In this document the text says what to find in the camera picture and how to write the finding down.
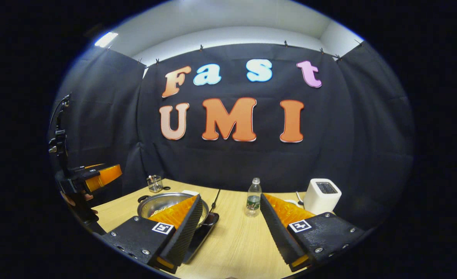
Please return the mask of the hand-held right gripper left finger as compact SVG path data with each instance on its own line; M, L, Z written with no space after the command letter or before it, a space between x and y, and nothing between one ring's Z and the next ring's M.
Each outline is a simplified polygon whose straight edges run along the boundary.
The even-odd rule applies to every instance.
M203 206L200 195L191 196L152 217L131 217L101 240L137 262L174 274L184 261Z

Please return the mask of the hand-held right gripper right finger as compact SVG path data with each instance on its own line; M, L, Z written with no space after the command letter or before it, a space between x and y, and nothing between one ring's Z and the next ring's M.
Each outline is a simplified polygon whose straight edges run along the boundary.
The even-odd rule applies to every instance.
M365 235L360 227L331 212L313 214L266 193L260 196L260 210L280 255L293 272L329 263Z

